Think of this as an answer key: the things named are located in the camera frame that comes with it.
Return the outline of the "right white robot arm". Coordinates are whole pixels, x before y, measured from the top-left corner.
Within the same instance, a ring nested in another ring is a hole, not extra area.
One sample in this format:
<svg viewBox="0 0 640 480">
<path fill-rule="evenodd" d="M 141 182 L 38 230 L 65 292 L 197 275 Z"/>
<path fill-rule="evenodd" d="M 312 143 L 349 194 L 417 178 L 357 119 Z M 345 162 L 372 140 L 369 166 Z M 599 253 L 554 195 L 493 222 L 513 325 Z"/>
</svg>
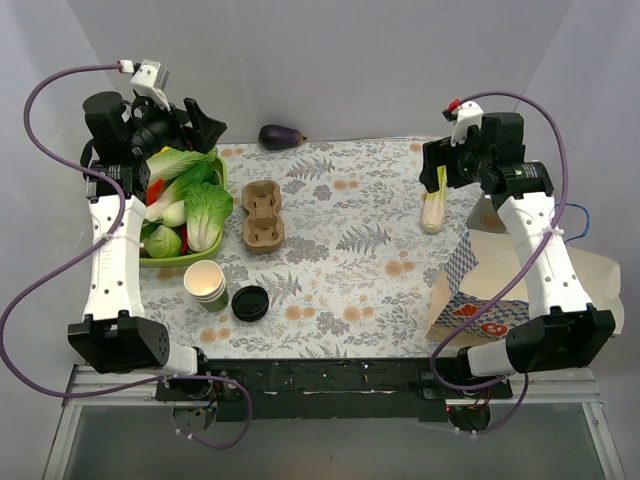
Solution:
<svg viewBox="0 0 640 480">
<path fill-rule="evenodd" d="M 556 217 L 553 185 L 546 167 L 525 159 L 524 120 L 518 113 L 486 113 L 466 102 L 445 111 L 451 136 L 423 146 L 421 183 L 480 185 L 505 225 L 524 272 L 529 319 L 505 338 L 459 350 L 454 389 L 475 397 L 490 376 L 584 368 L 614 332 L 614 315 L 597 309 L 570 260 Z"/>
</svg>

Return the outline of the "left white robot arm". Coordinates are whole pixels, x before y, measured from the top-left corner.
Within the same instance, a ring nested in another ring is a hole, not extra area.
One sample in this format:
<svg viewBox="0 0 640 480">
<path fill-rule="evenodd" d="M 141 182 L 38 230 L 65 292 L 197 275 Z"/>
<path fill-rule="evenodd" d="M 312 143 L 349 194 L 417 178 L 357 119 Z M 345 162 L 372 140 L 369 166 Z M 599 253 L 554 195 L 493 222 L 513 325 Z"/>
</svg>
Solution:
<svg viewBox="0 0 640 480">
<path fill-rule="evenodd" d="M 178 374 L 178 387 L 193 400 L 213 386 L 200 367 L 202 353 L 171 341 L 166 327 L 146 317 L 139 288 L 140 234 L 151 174 L 146 163 L 163 147 L 209 152 L 225 123 L 203 113 L 192 98 L 160 108 L 151 98 L 125 101 L 115 91 L 86 99 L 82 108 L 91 139 L 80 164 L 100 173 L 88 178 L 93 225 L 91 284 L 79 323 L 68 327 L 76 352 L 99 373 L 156 370 Z"/>
</svg>

